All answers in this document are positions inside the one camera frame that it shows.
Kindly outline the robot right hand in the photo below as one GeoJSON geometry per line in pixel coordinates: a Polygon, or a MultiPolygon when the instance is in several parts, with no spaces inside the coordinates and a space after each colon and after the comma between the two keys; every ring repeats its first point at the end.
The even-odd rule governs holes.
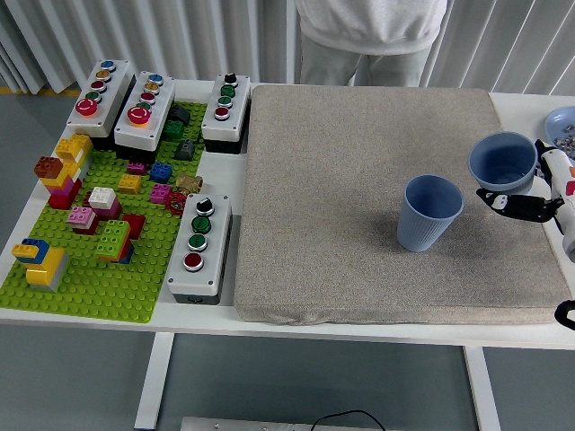
{"type": "Polygon", "coordinates": [[[494,212],[513,219],[546,223],[555,220],[563,235],[562,247],[574,261],[574,166],[560,149],[537,139],[537,160],[544,180],[549,185],[550,198],[528,195],[506,195],[499,191],[477,189],[476,194],[494,212]]]}

